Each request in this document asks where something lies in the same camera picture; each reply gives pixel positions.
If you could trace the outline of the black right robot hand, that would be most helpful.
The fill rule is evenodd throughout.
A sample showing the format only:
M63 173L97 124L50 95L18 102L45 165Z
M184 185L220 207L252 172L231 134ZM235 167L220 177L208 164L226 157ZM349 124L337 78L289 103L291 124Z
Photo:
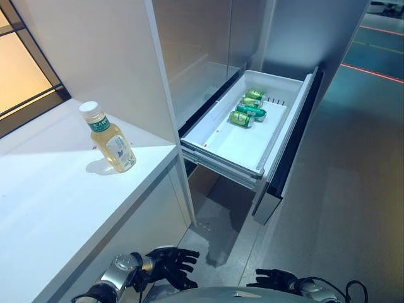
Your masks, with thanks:
M257 277L254 283L248 283L247 287L268 288L273 290L279 290L282 292L291 292L292 285L298 280L298 278L288 272L278 269L255 269Z

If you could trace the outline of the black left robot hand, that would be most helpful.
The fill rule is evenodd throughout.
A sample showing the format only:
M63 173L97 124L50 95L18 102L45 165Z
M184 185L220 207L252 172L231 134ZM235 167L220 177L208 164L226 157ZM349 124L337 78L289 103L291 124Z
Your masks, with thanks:
M149 252L152 269L147 274L148 283L167 280L174 288L183 291L198 288L198 284L187 277L192 273L199 252L178 247L159 247Z

